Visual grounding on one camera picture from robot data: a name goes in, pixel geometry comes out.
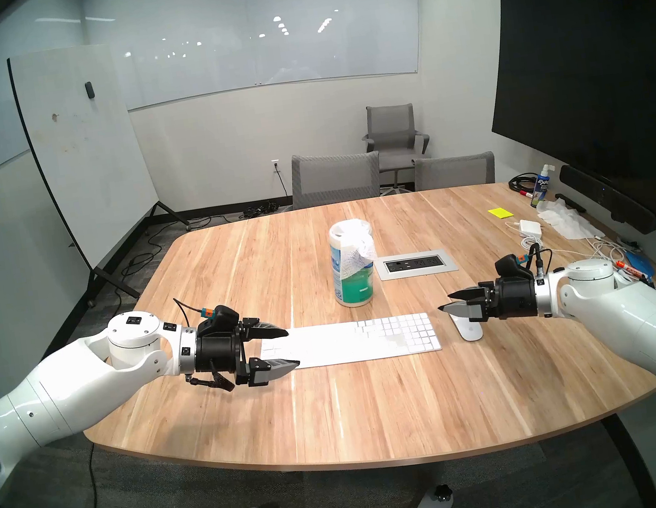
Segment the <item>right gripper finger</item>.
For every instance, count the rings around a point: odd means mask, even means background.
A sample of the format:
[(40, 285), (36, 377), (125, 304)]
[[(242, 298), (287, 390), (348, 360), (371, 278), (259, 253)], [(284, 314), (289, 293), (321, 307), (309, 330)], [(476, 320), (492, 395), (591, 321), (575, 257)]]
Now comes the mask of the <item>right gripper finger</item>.
[(471, 322), (486, 321), (493, 317), (490, 300), (486, 297), (473, 300), (452, 301), (438, 309), (454, 317), (466, 318)]
[(460, 289), (454, 293), (449, 294), (448, 297), (452, 300), (463, 301), (463, 300), (484, 298), (489, 294), (489, 292), (490, 292), (489, 286), (477, 285), (477, 286), (470, 286), (464, 289)]

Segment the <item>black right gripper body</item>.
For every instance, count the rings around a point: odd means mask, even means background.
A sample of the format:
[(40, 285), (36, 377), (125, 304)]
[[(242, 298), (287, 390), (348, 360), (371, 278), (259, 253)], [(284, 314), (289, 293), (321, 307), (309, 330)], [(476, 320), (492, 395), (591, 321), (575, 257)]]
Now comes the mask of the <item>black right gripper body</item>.
[(505, 320), (538, 315), (534, 282), (533, 276), (495, 280), (491, 294), (493, 317)]

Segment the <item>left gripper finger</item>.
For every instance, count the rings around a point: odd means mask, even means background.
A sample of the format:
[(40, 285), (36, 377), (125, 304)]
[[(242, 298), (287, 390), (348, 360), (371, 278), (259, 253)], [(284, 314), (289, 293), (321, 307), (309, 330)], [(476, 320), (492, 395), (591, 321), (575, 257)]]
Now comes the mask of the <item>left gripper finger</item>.
[(299, 365), (298, 360), (250, 358), (247, 363), (249, 385), (250, 387), (267, 386), (271, 381), (288, 375)]
[(284, 338), (289, 335), (286, 329), (274, 324), (261, 322), (258, 318), (241, 320), (243, 342)]

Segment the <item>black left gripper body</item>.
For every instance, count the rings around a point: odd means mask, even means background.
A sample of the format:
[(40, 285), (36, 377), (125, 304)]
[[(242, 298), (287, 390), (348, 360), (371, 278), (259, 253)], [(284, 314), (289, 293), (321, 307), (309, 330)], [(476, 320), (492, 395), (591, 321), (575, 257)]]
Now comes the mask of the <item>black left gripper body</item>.
[(200, 327), (196, 331), (197, 370), (212, 374), (211, 380), (199, 380), (200, 386), (228, 390), (236, 385), (249, 385), (243, 331), (242, 322), (219, 329)]

